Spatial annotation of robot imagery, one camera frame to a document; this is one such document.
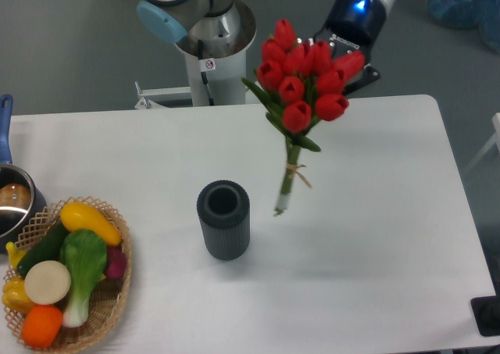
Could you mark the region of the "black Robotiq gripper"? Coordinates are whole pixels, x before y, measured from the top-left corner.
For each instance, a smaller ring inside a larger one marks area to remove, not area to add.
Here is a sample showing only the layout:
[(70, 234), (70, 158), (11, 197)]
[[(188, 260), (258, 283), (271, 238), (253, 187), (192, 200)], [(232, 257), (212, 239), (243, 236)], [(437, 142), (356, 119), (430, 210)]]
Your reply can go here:
[[(332, 56), (340, 57), (349, 51), (360, 51), (365, 62), (371, 62), (371, 52), (395, 0), (335, 0), (323, 26), (307, 39), (297, 43), (313, 46), (314, 41), (330, 44)], [(366, 64), (348, 80), (343, 95), (350, 95), (381, 78), (380, 71)]]

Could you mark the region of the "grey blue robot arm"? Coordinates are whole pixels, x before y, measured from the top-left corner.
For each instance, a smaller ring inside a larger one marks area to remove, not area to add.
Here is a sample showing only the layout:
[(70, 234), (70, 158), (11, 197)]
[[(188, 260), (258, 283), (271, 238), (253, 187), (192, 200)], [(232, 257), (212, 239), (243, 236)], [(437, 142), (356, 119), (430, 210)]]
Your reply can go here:
[[(348, 80), (346, 95), (374, 82), (379, 73), (370, 65), (371, 49), (395, 0), (335, 0), (321, 28), (308, 43), (328, 43), (333, 58), (360, 51), (365, 66)], [(166, 95), (186, 95), (193, 105), (244, 104), (247, 88), (246, 51), (255, 39), (253, 12), (239, 0), (142, 0), (137, 5), (142, 24), (183, 54), (189, 88), (167, 89)]]

